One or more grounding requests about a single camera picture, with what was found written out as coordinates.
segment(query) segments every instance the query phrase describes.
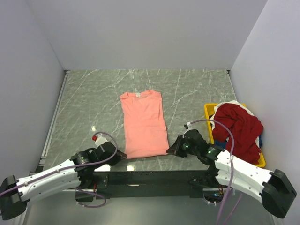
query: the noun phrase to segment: yellow basket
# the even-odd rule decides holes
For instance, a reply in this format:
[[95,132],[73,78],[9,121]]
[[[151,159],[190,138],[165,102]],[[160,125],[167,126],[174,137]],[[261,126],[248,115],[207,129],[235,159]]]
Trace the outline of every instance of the yellow basket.
[[[217,103],[208,103],[204,105],[204,112],[205,112],[205,118],[209,119],[210,116],[215,114],[215,106],[217,106]],[[212,130],[210,126],[210,122],[207,121],[207,128],[208,128],[208,134],[210,136],[210,142],[213,144],[214,143],[214,138],[212,136]],[[258,160],[258,164],[255,165],[257,167],[264,168],[266,166],[266,161],[264,160],[263,153],[260,154],[260,158]]]

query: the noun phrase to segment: gray marble surface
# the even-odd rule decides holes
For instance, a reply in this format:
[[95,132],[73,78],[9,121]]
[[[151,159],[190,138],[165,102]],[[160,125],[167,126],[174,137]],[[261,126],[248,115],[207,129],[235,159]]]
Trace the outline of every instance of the gray marble surface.
[[[126,91],[160,91],[168,141],[172,145],[188,121],[204,118],[205,103],[235,100],[226,70],[71,70],[58,109],[44,169],[78,151],[94,147],[92,135],[106,131],[125,149],[123,112],[119,96]],[[206,140],[207,124],[196,124]],[[207,166],[196,156],[158,156],[123,160],[101,171],[202,170]]]

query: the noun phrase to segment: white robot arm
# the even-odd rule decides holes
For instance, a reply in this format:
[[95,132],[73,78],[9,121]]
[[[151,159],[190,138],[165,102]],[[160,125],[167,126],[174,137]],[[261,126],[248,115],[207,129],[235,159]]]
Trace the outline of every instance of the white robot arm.
[[[96,138],[96,149],[76,153],[70,159],[41,173],[15,179],[7,177],[0,187],[0,209],[2,219],[8,220],[22,214],[26,207],[69,188],[86,188],[93,181],[93,171],[103,164],[115,165],[126,155],[105,138]],[[167,153],[180,157],[188,154],[209,165],[205,180],[200,183],[211,187],[230,183],[232,168],[230,153],[216,145],[207,144],[199,132],[189,129],[179,135]],[[237,157],[232,159],[234,176],[231,187],[242,191],[263,204],[265,209],[279,218],[284,218],[297,193],[286,175],[280,171],[265,170]]]
[[5,178],[0,186],[2,219],[15,218],[26,207],[62,190],[87,188],[93,181],[96,168],[104,164],[115,165],[127,157],[117,149],[116,142],[114,146],[102,136],[96,136],[95,144],[97,148],[80,151],[51,169],[19,179],[14,176]]

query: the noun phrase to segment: white connector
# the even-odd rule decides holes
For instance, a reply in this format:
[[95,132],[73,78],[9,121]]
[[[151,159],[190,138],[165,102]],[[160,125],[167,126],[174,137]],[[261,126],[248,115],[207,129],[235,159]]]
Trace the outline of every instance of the white connector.
[[188,127],[188,129],[192,129],[192,124],[191,124],[191,122],[187,122],[187,127]]
[[95,145],[97,145],[97,147],[99,147],[101,144],[104,144],[107,141],[108,140],[102,134],[101,135],[97,135],[97,139],[95,141]]

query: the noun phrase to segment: white wall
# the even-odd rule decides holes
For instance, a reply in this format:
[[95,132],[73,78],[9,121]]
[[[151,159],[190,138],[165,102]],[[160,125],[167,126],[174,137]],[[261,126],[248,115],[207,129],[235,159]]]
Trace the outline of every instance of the white wall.
[[[239,101],[264,125],[267,167],[283,170],[300,194],[300,0],[269,0],[230,72]],[[300,224],[300,197],[286,225]]]
[[0,32],[2,183],[9,175],[27,176],[38,165],[63,70],[24,0],[0,1]]
[[64,69],[231,69],[266,0],[26,0]]

